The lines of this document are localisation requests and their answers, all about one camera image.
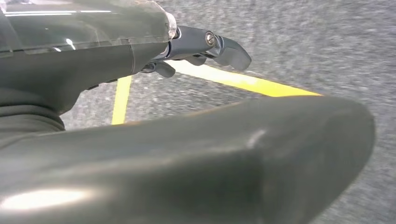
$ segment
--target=yellow line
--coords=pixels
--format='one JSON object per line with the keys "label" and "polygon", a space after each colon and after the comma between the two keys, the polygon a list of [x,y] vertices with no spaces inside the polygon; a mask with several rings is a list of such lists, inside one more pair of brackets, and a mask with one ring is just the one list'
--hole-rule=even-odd
{"label": "yellow line", "polygon": [[320,94],[301,90],[288,85],[271,82],[265,79],[247,76],[239,73],[219,70],[207,65],[194,66],[187,61],[167,61],[177,72],[237,87],[240,89],[261,93],[270,97],[301,96]]}
{"label": "yellow line", "polygon": [[128,104],[131,82],[132,82],[132,76],[120,78],[117,81],[117,90],[115,92],[112,125],[119,125],[125,122],[125,115],[127,113],[127,104]]}

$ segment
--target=bolt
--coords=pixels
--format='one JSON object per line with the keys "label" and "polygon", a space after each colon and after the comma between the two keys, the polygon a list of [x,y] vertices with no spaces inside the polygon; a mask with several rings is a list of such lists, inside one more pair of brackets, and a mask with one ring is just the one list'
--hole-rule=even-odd
{"label": "bolt", "polygon": [[214,34],[213,34],[212,32],[207,32],[207,33],[206,33],[205,40],[206,40],[206,43],[207,43],[209,46],[213,46],[214,43],[215,43],[215,41],[216,41],[216,39],[215,39],[215,37],[214,37]]}

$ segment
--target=transparent plastic cover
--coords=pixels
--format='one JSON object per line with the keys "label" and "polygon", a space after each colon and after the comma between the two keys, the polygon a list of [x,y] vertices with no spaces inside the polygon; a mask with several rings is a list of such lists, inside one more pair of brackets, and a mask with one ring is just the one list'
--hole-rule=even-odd
{"label": "transparent plastic cover", "polygon": [[149,0],[0,0],[0,51],[28,54],[168,42],[175,21]]}

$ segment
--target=gray pavement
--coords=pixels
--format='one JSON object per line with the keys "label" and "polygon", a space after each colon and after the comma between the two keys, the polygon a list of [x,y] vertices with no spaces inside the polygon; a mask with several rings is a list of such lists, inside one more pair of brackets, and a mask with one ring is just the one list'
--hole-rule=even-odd
{"label": "gray pavement", "polygon": [[[357,182],[316,224],[396,224],[396,1],[162,0],[182,25],[238,40],[250,75],[356,99],[375,114],[378,141]],[[111,122],[115,84],[84,93],[68,128]],[[263,97],[178,74],[133,79],[128,120],[153,119]]]}

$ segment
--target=asphalt road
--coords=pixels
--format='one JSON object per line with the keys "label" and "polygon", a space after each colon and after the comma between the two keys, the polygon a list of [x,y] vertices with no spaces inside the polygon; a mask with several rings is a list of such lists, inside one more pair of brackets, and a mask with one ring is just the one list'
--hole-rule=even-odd
{"label": "asphalt road", "polygon": [[[182,25],[241,43],[250,75],[356,99],[376,116],[375,153],[316,224],[396,224],[396,2],[392,0],[162,0]],[[115,84],[84,93],[69,129],[108,125]],[[177,74],[133,78],[127,120],[153,119],[264,97]]]}

